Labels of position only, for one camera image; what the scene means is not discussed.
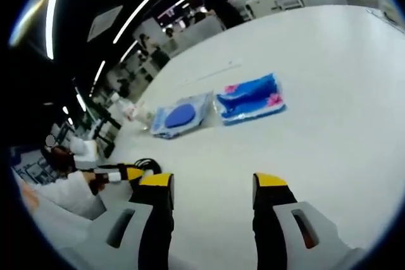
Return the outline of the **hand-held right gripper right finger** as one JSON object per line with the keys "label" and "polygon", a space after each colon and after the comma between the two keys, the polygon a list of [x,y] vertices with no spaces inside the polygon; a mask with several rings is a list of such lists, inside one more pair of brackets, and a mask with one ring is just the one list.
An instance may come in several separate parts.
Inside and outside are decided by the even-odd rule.
{"label": "hand-held right gripper right finger", "polygon": [[308,202],[299,202],[287,182],[253,174],[252,230],[258,269],[353,269],[363,258],[339,237],[337,226]]}

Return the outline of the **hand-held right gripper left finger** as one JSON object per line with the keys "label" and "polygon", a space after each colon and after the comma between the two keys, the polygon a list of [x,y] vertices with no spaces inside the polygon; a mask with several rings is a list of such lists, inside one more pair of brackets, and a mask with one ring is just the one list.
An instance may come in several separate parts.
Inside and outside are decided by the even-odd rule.
{"label": "hand-held right gripper left finger", "polygon": [[145,177],[127,202],[93,220],[78,246],[80,269],[168,269],[174,230],[174,175]]}

